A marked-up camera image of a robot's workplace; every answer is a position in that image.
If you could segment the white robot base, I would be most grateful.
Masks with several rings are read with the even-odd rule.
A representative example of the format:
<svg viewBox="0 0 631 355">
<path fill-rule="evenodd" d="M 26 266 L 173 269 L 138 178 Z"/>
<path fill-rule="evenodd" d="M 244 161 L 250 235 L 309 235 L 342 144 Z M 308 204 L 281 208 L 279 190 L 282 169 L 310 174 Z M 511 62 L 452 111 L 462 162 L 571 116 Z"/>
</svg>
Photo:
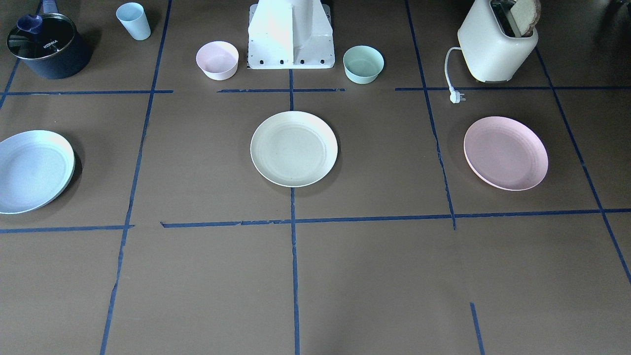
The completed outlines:
<svg viewBox="0 0 631 355">
<path fill-rule="evenodd" d="M 320 0 L 260 0 L 249 8 L 247 31 L 251 69 L 334 67 L 331 9 Z"/>
</svg>

